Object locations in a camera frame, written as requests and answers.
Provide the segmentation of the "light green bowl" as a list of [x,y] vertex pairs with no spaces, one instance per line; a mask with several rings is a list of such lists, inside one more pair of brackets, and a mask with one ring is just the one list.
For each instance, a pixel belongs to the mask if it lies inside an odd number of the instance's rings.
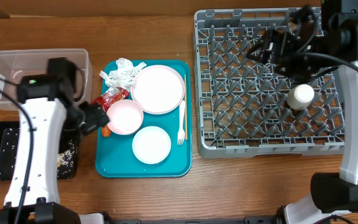
[[144,164],[158,164],[170,153],[172,142],[168,133],[158,126],[147,126],[132,141],[135,157]]

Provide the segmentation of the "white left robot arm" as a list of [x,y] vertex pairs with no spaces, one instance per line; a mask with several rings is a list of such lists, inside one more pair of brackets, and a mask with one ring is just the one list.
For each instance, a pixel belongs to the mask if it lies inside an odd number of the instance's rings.
[[19,140],[14,173],[0,223],[109,223],[105,212],[80,215],[60,205],[57,156],[63,130],[80,136],[107,125],[102,107],[76,105],[76,74],[66,58],[48,60],[44,74],[23,77],[16,97],[2,96],[19,110]]

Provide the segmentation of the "white plastic cup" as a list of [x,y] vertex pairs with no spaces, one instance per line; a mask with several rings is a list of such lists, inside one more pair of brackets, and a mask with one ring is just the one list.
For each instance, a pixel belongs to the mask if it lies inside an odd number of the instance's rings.
[[313,98],[313,88],[310,85],[301,84],[290,90],[287,96],[287,104],[294,110],[304,110],[309,107]]

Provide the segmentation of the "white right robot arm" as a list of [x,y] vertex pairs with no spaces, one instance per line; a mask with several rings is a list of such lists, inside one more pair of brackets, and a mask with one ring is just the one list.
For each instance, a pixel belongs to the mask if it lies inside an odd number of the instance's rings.
[[323,1],[320,17],[304,6],[290,18],[293,31],[268,30],[246,56],[275,64],[276,74],[298,83],[338,68],[345,106],[342,164],[339,172],[314,174],[301,200],[246,223],[330,223],[358,213],[358,1]]

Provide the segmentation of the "pink bowl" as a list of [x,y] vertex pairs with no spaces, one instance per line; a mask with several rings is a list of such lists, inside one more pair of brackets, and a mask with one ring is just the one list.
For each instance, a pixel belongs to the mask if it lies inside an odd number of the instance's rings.
[[132,100],[119,100],[106,112],[107,127],[115,134],[130,135],[136,132],[144,120],[144,112],[138,103]]

